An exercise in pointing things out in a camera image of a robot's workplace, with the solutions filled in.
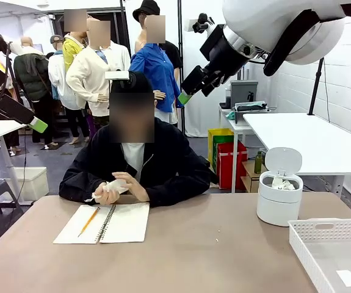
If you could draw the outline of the person right hand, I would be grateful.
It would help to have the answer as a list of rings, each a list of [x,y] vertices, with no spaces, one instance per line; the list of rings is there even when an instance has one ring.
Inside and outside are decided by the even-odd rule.
[[[95,201],[100,205],[110,205],[116,203],[120,199],[120,194],[116,190],[107,190],[106,182],[101,183],[95,190]]]

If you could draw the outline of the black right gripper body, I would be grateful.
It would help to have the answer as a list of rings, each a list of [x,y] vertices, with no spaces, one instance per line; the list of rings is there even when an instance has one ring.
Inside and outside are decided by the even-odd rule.
[[[223,35],[210,51],[209,63],[206,69],[209,72],[222,72],[223,84],[230,77],[234,76],[249,60],[248,57],[236,51]]]

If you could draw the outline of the person left hand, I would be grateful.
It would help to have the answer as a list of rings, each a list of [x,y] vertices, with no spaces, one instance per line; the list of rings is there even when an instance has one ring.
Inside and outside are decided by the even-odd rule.
[[[123,186],[127,188],[129,193],[135,196],[140,202],[148,202],[150,200],[147,191],[140,183],[127,172],[113,172],[112,175],[115,179],[123,179],[126,184]]]

